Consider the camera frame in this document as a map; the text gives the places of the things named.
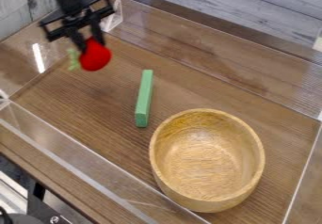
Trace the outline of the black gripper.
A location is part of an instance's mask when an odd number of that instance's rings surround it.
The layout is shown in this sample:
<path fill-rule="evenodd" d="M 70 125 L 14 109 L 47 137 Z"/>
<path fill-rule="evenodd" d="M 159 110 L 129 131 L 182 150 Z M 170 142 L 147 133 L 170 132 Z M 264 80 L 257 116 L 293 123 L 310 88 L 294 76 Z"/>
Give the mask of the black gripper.
<path fill-rule="evenodd" d="M 87 50 L 86 39 L 79 30 L 91 26 L 93 36 L 101 45 L 105 38 L 101 30 L 101 21 L 115 13 L 110 0 L 56 0 L 58 10 L 44 17 L 39 26 L 44 30 L 48 41 L 70 38 L 78 50 Z"/>

